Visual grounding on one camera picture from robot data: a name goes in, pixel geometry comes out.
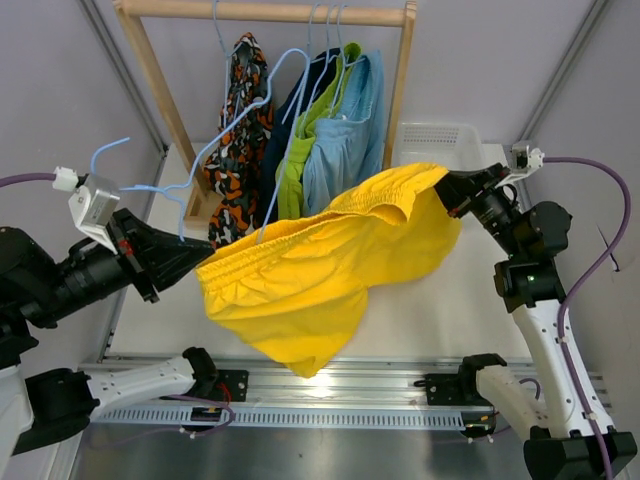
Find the navy blue shorts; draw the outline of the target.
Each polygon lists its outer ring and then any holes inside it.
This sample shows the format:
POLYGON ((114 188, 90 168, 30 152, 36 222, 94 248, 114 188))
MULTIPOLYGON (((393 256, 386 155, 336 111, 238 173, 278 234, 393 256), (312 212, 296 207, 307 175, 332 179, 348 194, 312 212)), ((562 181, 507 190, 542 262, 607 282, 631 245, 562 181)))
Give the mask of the navy blue shorts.
POLYGON ((274 126, 260 163, 260 182, 256 226, 278 220, 277 194, 282 178, 276 179, 276 170, 287 158, 291 146, 297 116, 294 115, 297 100, 290 93, 284 104, 276 111, 274 126))

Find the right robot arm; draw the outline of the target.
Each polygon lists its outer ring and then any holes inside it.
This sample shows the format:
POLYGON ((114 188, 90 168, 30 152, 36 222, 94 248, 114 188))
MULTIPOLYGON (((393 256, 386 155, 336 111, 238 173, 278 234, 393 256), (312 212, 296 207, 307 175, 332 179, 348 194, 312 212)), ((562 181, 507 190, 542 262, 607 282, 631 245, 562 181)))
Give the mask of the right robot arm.
POLYGON ((574 290, 564 289, 555 258, 568 246, 571 215, 543 201, 522 211, 508 197, 501 164, 449 172, 436 185, 447 213, 471 213, 504 250, 494 283, 523 335, 542 399, 530 396, 497 354, 462 360, 458 395, 488 402, 518 435, 533 479, 612 479, 637 455, 632 433, 617 429, 589 379, 569 319, 574 290))

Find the light blue shorts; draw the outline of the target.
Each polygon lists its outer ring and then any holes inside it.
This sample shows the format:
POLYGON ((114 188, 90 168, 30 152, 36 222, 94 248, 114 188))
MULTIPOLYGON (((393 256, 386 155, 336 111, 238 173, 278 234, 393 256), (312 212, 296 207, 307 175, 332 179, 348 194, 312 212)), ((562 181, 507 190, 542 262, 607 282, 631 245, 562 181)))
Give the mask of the light blue shorts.
POLYGON ((305 217, 381 172, 384 114, 384 64, 381 52, 373 50, 356 61, 337 112, 315 123, 316 139, 302 175, 305 217))

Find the blue hanger of green shorts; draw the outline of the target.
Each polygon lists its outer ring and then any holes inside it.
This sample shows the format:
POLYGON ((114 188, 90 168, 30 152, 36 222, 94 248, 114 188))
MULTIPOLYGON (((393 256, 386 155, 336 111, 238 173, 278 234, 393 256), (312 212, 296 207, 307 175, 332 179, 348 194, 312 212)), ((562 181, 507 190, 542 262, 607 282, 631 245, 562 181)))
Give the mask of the blue hanger of green shorts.
POLYGON ((320 95, 327 90, 329 84, 335 78, 336 62, 341 54, 340 48, 330 47, 331 14, 335 8, 337 8, 337 5, 332 5, 327 10, 325 20, 326 50, 323 54, 318 55, 309 62, 308 69, 303 74, 298 91, 296 92, 295 99, 297 103, 295 112, 297 113, 297 121, 306 121, 312 105, 319 99, 320 95))

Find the yellow shorts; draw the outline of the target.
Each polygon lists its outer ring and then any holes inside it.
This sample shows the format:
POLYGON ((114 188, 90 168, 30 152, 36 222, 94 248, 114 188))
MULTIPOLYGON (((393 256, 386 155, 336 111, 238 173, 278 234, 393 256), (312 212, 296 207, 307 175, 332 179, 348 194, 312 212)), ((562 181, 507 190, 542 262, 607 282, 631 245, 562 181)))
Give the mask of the yellow shorts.
POLYGON ((372 287, 437 270, 461 231, 436 192, 448 171, 383 171, 321 213, 280 220, 195 269, 206 316, 294 374, 310 378, 358 330, 372 287))

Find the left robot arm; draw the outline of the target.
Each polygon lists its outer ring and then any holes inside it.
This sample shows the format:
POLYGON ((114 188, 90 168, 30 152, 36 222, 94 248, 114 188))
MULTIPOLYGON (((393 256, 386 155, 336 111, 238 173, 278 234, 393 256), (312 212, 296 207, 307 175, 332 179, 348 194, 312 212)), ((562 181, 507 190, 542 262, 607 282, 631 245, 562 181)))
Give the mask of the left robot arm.
POLYGON ((128 286, 156 303, 214 252, 210 242, 155 229, 128 209, 112 215, 107 234, 112 249, 85 239, 55 262, 23 230, 1 229, 2 460, 66 440, 114 409, 163 396, 204 400, 216 390, 218 370, 199 347, 156 366, 111 375, 69 368, 22 375, 22 354, 39 344, 31 328, 54 329, 128 286))

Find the lime green shorts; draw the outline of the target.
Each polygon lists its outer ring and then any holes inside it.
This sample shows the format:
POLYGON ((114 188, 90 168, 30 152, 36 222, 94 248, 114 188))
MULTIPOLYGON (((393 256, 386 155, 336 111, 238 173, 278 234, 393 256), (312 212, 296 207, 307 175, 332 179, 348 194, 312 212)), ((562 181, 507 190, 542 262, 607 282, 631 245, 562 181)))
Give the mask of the lime green shorts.
MULTIPOLYGON (((279 220, 294 220, 302 216, 304 200, 302 177, 304 167, 311 153, 312 146, 316 141, 317 135, 315 133, 315 127, 317 121, 329 118, 329 107, 338 83, 340 67, 341 60, 338 58, 334 80, 312 105, 306 121, 301 122, 296 120, 295 133, 287 158, 281 161, 276 170, 276 179, 282 178, 277 194, 277 216, 279 220)), ((352 69, 353 66, 347 70, 347 83, 352 69)), ((338 103, 339 108, 344 97, 345 89, 346 86, 343 88, 343 93, 338 103)))

